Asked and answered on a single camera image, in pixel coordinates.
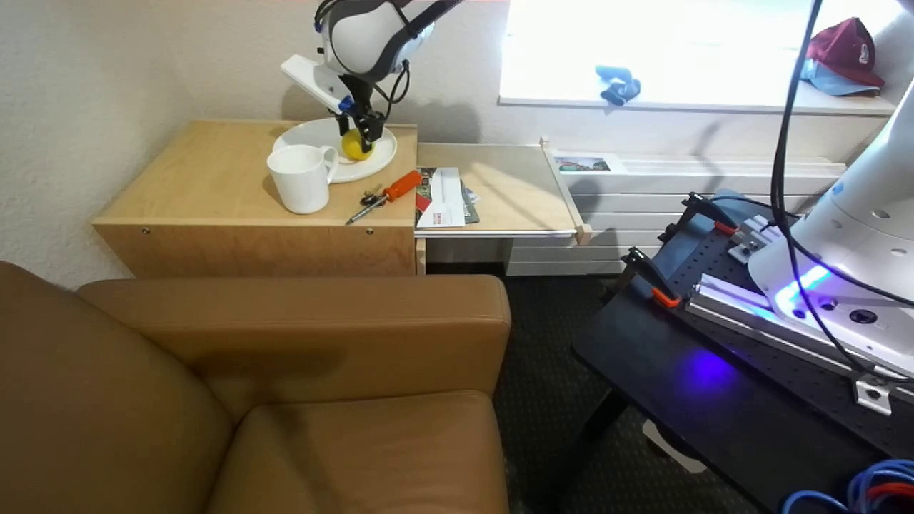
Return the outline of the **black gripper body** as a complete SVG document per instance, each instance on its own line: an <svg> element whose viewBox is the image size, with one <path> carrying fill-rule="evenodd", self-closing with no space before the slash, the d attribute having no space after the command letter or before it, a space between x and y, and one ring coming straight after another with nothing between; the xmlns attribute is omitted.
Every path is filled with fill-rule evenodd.
<svg viewBox="0 0 914 514"><path fill-rule="evenodd" d="M340 92L338 99L338 135L352 135L362 152L372 152L374 142L382 138L387 113L374 109L372 103L374 86L372 82L355 82Z"/></svg>

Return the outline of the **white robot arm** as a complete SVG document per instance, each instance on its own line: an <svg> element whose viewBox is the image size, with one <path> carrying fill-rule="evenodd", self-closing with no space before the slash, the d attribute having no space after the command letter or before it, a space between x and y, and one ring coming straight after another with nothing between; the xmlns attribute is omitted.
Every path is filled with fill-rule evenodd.
<svg viewBox="0 0 914 514"><path fill-rule="evenodd" d="M372 88L410 68L412 48L461 0L322 0L315 15L345 153L368 156L387 118ZM785 219L785 139L771 169L771 228L747 259L768 326L832 346L858 369L914 376L914 109L911 96L797 222Z"/></svg>

